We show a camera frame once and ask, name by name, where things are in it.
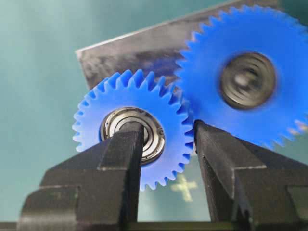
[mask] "spur gear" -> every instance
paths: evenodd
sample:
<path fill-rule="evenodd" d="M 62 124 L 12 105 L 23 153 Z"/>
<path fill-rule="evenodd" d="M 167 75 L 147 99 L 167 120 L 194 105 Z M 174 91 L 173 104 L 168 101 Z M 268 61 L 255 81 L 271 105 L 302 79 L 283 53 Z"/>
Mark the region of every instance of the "spur gear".
<path fill-rule="evenodd" d="M 174 84 L 164 86 L 165 77 L 154 81 L 154 73 L 146 78 L 138 70 L 115 73 L 94 87 L 78 105 L 73 139 L 84 151 L 111 137 L 126 122 L 144 126 L 140 189 L 146 185 L 174 180 L 184 170 L 193 147 L 193 116 L 188 101 Z"/>
<path fill-rule="evenodd" d="M 293 139 L 308 111 L 306 27 L 271 8 L 243 6 L 210 17 L 181 51 L 175 72 L 195 119 L 273 148 Z"/>

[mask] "metal plate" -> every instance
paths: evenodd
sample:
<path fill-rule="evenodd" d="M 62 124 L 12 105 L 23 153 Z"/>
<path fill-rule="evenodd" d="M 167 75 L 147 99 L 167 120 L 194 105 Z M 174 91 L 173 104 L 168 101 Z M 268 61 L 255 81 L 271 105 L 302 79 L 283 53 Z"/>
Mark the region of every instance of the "metal plate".
<path fill-rule="evenodd" d="M 270 6 L 282 10 L 279 0 L 236 0 L 207 8 L 183 18 L 168 21 L 143 30 L 122 35 L 76 51 L 89 89 L 115 72 L 143 69 L 145 75 L 154 71 L 156 77 L 164 75 L 166 84 L 177 77 L 175 61 L 179 51 L 186 48 L 185 41 L 192 39 L 192 31 L 199 31 L 200 23 L 208 23 L 209 16 L 217 16 L 220 10 L 241 5 Z"/>

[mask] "bearing inner ring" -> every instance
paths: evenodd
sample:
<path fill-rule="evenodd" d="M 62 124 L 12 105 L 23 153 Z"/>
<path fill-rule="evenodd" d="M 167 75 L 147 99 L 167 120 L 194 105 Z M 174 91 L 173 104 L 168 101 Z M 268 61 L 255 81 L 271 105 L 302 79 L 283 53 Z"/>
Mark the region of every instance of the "bearing inner ring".
<path fill-rule="evenodd" d="M 165 147 L 164 131 L 152 115 L 139 108 L 124 107 L 109 113 L 101 124 L 101 139 L 112 137 L 127 122 L 138 122 L 144 127 L 141 164 L 145 165 L 156 160 Z"/>
<path fill-rule="evenodd" d="M 220 93 L 236 109 L 260 106 L 274 92 L 276 73 L 271 61 L 259 53 L 244 53 L 231 59 L 220 76 Z"/>

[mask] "plastic gear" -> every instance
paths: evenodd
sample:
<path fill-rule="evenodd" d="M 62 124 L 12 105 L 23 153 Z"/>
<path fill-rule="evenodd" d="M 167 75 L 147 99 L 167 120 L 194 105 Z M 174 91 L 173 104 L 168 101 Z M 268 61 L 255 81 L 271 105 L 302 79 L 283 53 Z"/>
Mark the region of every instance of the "plastic gear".
<path fill-rule="evenodd" d="M 295 121 L 306 121 L 308 109 L 308 36 L 306 27 L 292 17 L 271 8 L 243 6 L 210 17 L 211 25 L 193 32 L 181 51 L 186 60 L 175 72 L 178 86 L 191 103 L 195 119 L 230 132 L 232 135 L 273 148 L 288 132 L 299 131 Z M 277 83 L 271 97 L 250 110 L 230 107 L 219 93 L 219 75 L 231 58 L 246 52 L 266 56 L 273 64 Z"/>
<path fill-rule="evenodd" d="M 161 156 L 141 167 L 140 189 L 146 184 L 155 189 L 157 184 L 167 184 L 167 179 L 175 180 L 177 172 L 184 170 L 193 147 L 193 117 L 189 104 L 182 93 L 173 93 L 174 84 L 164 86 L 165 77 L 154 81 L 151 72 L 144 78 L 138 70 L 134 75 L 127 70 L 115 73 L 94 87 L 79 105 L 75 113 L 76 123 L 73 139 L 80 144 L 77 151 L 84 151 L 101 141 L 100 126 L 112 111 L 123 107 L 140 108 L 156 118 L 161 124 L 166 139 Z"/>

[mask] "meshing gears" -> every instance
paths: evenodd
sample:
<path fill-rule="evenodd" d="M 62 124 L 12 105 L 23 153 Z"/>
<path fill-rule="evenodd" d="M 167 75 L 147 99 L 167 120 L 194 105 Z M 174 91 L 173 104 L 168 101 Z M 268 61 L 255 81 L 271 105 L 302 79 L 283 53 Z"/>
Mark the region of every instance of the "meshing gears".
<path fill-rule="evenodd" d="M 308 111 L 308 35 L 271 8 L 231 8 L 187 43 L 178 86 L 195 119 L 272 148 Z"/>
<path fill-rule="evenodd" d="M 193 117 L 188 102 L 174 85 L 164 86 L 165 78 L 154 81 L 154 73 L 146 78 L 138 70 L 116 73 L 94 87 L 75 113 L 77 132 L 73 139 L 84 151 L 111 137 L 126 122 L 144 126 L 140 189 L 165 186 L 184 170 L 193 147 Z"/>

